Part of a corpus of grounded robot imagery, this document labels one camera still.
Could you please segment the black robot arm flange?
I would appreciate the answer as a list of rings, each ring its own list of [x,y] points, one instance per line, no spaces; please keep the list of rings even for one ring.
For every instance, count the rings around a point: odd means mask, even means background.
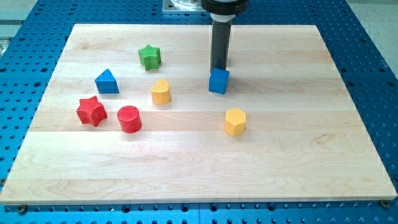
[[[228,16],[239,14],[245,11],[249,6],[249,0],[201,0],[201,7],[213,14]]]

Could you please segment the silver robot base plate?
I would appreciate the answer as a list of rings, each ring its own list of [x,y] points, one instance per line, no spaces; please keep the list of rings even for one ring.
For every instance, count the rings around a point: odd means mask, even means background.
[[[203,12],[200,0],[162,0],[162,11],[167,13]]]

